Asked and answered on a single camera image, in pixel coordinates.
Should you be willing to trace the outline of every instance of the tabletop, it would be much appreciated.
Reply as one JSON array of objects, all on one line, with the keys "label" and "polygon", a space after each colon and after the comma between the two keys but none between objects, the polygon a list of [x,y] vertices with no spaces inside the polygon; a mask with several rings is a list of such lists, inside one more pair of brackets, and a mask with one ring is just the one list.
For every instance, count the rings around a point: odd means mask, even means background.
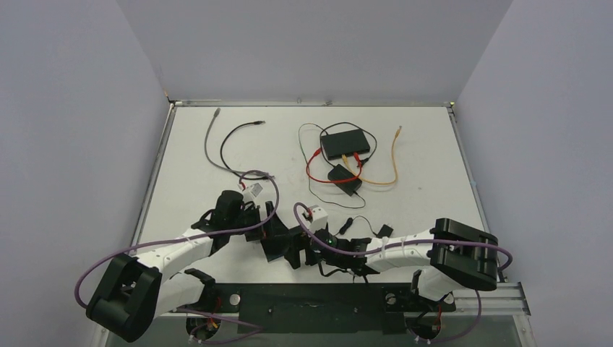
[{"label": "tabletop", "polygon": [[[163,153],[155,188],[151,194],[140,242],[180,236],[215,202],[223,190],[238,190],[238,179],[207,162],[204,139],[216,107],[178,107]],[[392,237],[416,234],[434,226],[438,218],[452,218],[483,230],[466,167],[458,147],[447,109],[444,107],[222,107],[208,140],[211,158],[221,164],[219,147],[236,126],[249,121],[265,124],[238,130],[224,147],[224,158],[235,170],[257,169],[271,173],[280,190],[278,216],[292,228],[298,223],[293,204],[320,205],[329,214],[330,231],[337,231],[348,217],[363,215],[375,232],[391,226]],[[396,142],[398,182],[392,186],[363,183],[359,194],[366,207],[351,210],[321,203],[308,190],[305,162],[299,147],[299,127],[305,123],[326,127],[348,121],[371,132],[378,141],[376,153],[365,165],[362,177],[372,181],[393,179],[390,149]],[[330,133],[354,129],[341,125]],[[320,146],[320,130],[302,127],[300,136],[307,157]],[[372,138],[366,136],[371,148]],[[341,160],[332,160],[333,164]],[[327,179],[329,165],[321,155],[313,160],[311,175]],[[275,199],[268,181],[259,181],[266,200]],[[360,206],[358,197],[349,197],[334,184],[312,182],[322,199],[347,206]],[[356,219],[345,234],[347,239],[372,237],[368,224]],[[352,276],[338,273],[324,278],[317,266],[302,265],[293,270],[283,259],[266,261],[259,242],[233,236],[230,243],[212,257],[192,264],[219,283],[346,283]],[[324,265],[326,272],[333,267]],[[373,282],[405,282],[413,271],[392,269],[369,276]]]}]

